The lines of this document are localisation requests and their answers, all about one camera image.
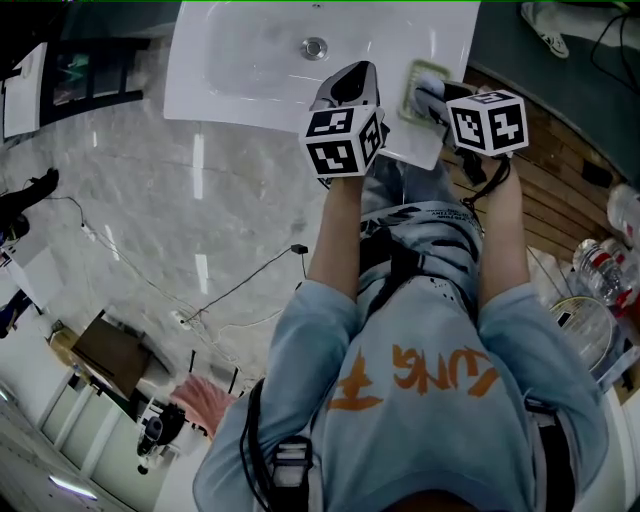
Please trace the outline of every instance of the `light blue t-shirt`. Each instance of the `light blue t-shirt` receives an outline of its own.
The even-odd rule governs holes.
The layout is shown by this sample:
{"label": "light blue t-shirt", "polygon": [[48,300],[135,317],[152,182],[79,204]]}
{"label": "light blue t-shirt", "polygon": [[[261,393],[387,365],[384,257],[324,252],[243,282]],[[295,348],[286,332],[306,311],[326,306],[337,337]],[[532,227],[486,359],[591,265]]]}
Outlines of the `light blue t-shirt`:
{"label": "light blue t-shirt", "polygon": [[[429,230],[438,224],[432,212],[414,213],[412,221]],[[455,225],[445,217],[444,228]],[[411,246],[398,233],[391,229],[392,239]],[[457,236],[473,243],[469,232]],[[526,394],[568,417],[579,494],[607,450],[595,382],[531,285],[494,298],[476,323],[469,311],[475,290],[464,284],[476,272],[473,251],[434,243],[450,252],[435,258],[430,276],[434,247],[424,240],[427,275],[410,278],[373,311],[365,296],[380,292],[383,261],[367,271],[371,277],[377,268],[377,278],[361,276],[358,306],[312,281],[296,291],[269,352],[258,430],[265,459],[317,412],[312,442],[325,510],[382,511],[413,493],[444,490],[481,511],[534,511],[544,504],[536,497]],[[451,256],[456,250],[465,265]],[[194,495],[202,512],[252,510],[239,453],[247,405],[244,396],[229,408],[198,471]]]}

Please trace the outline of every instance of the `marble floor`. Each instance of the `marble floor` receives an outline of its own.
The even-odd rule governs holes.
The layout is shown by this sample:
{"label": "marble floor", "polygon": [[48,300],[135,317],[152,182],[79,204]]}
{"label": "marble floor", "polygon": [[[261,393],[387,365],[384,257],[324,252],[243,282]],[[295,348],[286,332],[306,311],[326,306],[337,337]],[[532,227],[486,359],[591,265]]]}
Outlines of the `marble floor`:
{"label": "marble floor", "polygon": [[[81,230],[71,201],[42,201],[26,212],[65,283],[47,318],[81,333],[104,308],[147,333],[175,381],[195,350],[195,373],[224,383],[238,367],[239,390],[264,372],[278,314],[302,280],[300,257],[274,262],[192,330],[171,312],[191,315],[291,244],[311,249],[325,190],[291,134],[165,120],[169,47],[169,38],[154,40],[136,64],[143,101],[60,121],[0,153],[0,189],[20,189],[54,166],[55,196],[75,198],[99,234],[94,242]],[[553,258],[536,254],[564,287]],[[530,264],[544,300],[556,300]]]}

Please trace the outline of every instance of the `water bottle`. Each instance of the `water bottle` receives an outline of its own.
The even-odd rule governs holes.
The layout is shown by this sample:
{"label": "water bottle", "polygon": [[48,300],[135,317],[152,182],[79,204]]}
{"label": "water bottle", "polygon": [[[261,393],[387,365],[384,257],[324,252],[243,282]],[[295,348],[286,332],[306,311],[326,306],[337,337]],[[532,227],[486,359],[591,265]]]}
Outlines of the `water bottle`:
{"label": "water bottle", "polygon": [[613,237],[601,242],[600,247],[604,252],[611,255],[628,282],[635,285],[636,281],[640,280],[640,265],[638,264],[638,253],[635,250],[630,251],[626,245]]}
{"label": "water bottle", "polygon": [[578,245],[573,255],[573,268],[597,299],[609,307],[623,309],[638,295],[638,279],[629,279],[620,266],[595,240]]}
{"label": "water bottle", "polygon": [[607,203],[609,223],[640,249],[640,194],[629,185],[613,188]]}

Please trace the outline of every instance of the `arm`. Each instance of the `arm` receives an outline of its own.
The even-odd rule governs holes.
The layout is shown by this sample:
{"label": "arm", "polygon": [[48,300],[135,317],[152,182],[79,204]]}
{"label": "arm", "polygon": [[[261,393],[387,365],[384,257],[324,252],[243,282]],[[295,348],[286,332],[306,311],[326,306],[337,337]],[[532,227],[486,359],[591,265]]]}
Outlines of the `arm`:
{"label": "arm", "polygon": [[360,265],[360,201],[364,178],[336,178],[322,214],[320,235],[309,279],[345,294],[355,302]]}
{"label": "arm", "polygon": [[[260,397],[258,442],[265,460],[299,433],[335,382],[358,328],[355,298],[360,248],[362,180],[334,180],[327,195],[309,279],[285,308],[271,342]],[[249,396],[231,405],[194,481],[201,512],[252,510],[240,458]]]}
{"label": "arm", "polygon": [[478,333],[487,350],[506,365],[523,396],[563,415],[574,479],[582,492],[608,447],[600,389],[529,284],[522,217],[520,181],[512,167],[509,178],[489,196]]}
{"label": "arm", "polygon": [[489,194],[487,199],[485,236],[480,257],[478,309],[482,309],[500,293],[529,282],[527,245],[522,221],[522,191],[513,163],[507,180]]}
{"label": "arm", "polygon": [[566,334],[538,302],[529,283],[484,306],[478,317],[484,346],[515,379],[522,396],[558,412],[571,451],[578,493],[593,481],[609,444],[601,390]]}

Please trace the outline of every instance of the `wooden floor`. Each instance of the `wooden floor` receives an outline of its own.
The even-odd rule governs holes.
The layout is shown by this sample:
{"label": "wooden floor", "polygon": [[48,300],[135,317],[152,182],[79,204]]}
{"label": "wooden floor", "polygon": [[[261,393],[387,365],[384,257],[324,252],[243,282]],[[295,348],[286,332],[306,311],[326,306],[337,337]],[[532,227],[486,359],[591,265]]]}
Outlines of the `wooden floor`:
{"label": "wooden floor", "polygon": [[[465,83],[509,89],[500,82],[471,68]],[[582,178],[584,161],[590,161],[613,175],[611,187],[622,178],[601,155],[563,122],[540,106],[525,99],[529,127],[529,147],[517,151],[514,164],[524,195],[524,224],[527,243],[536,249],[571,261],[576,246],[585,238],[604,240],[614,233],[607,221],[609,190]],[[460,199],[474,190],[457,167],[457,158],[448,150],[440,155],[451,170],[455,192]],[[478,200],[480,222],[486,211],[486,198]]]}

